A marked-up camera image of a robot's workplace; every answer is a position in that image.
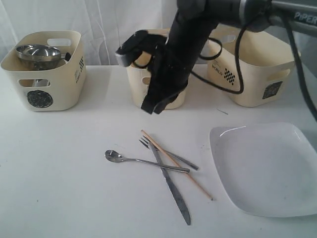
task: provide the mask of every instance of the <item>metal fork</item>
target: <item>metal fork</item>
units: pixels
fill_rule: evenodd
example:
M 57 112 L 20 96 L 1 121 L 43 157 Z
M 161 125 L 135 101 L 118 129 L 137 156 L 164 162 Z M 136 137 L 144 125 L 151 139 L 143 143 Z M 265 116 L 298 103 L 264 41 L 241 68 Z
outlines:
M 139 141 L 140 141 L 145 147 L 147 147 L 148 149 L 150 149 L 149 146 L 148 146 L 149 141 L 148 141 L 148 139 L 147 139 L 145 136 L 143 136 L 143 138 L 141 138 L 141 140 L 139 140 Z M 178 155 L 175 155 L 175 154 L 173 154 L 173 153 L 170 152 L 170 151 L 165 150 L 165 152 L 166 152 L 167 154 L 169 154 L 170 156 L 174 157 L 175 159 L 180 160 L 180 161 L 182 161 L 183 163 L 187 164 L 188 166 L 192 167 L 194 170 L 198 170 L 198 169 L 199 169 L 199 167 L 196 166 L 196 165 L 194 165 L 192 162 L 190 162 L 190 161 L 188 161 L 188 160 L 186 160 L 186 159 L 184 159 L 184 158 L 182 158 L 182 157 L 180 157 L 180 156 L 178 156 Z

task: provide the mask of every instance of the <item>butter knife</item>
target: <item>butter knife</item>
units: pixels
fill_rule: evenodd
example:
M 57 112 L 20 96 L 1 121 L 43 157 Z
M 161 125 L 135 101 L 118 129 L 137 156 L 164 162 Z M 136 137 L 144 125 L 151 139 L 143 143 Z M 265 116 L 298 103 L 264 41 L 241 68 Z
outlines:
M 154 157 L 156 158 L 157 162 L 161 165 L 163 165 L 163 161 L 161 159 L 161 157 L 159 156 L 159 153 L 157 152 L 155 146 L 149 142 L 149 148 L 152 151 Z M 178 191 L 177 187 L 175 186 L 175 184 L 173 183 L 172 179 L 170 178 L 170 176 L 168 175 L 168 172 L 166 171 L 166 169 L 161 168 L 160 170 L 162 170 L 162 173 L 164 175 L 164 178 L 166 179 L 167 185 L 175 199 L 175 202 L 180 210 L 180 212 L 182 213 L 187 225 L 191 225 L 191 218 L 190 218 L 190 214 L 188 211 L 188 208 L 184 202 L 184 199 L 182 197 L 182 195 L 180 194 L 180 192 Z

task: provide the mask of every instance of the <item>square plate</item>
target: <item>square plate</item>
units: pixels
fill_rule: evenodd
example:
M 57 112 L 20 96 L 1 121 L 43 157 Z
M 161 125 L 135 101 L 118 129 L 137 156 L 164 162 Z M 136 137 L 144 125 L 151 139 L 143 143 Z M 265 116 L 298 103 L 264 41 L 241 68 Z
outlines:
M 317 153 L 294 125 L 213 128 L 213 160 L 230 200 L 265 217 L 317 214 Z

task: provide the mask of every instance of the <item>spoon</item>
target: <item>spoon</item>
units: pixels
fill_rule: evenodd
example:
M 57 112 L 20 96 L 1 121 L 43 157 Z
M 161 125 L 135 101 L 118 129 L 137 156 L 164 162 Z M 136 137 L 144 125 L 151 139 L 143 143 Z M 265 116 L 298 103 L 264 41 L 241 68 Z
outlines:
M 168 170 L 173 170 L 173 171 L 178 171 L 178 172 L 183 172 L 183 173 L 190 172 L 190 170 L 186 169 L 186 168 L 173 167 L 173 166 L 168 166 L 168 165 L 160 165 L 158 163 L 154 163 L 154 162 L 147 161 L 147 160 L 125 158 L 114 150 L 107 150 L 105 152 L 105 157 L 110 162 L 115 162 L 115 163 L 120 163 L 120 162 L 125 162 L 125 161 L 138 161 L 138 162 L 154 165 L 154 166 L 161 167 L 161 168 L 168 169 Z

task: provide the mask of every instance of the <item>white curtain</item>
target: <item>white curtain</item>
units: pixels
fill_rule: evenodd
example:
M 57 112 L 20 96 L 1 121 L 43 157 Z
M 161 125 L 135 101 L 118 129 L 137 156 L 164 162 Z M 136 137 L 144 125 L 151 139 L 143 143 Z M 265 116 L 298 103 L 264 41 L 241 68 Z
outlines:
M 170 27 L 176 0 L 0 0 L 0 60 L 27 34 L 76 30 L 82 34 L 86 63 L 117 64 L 114 52 L 139 29 Z M 285 31 L 268 32 L 287 41 Z M 317 75 L 317 45 L 296 34 L 302 59 Z

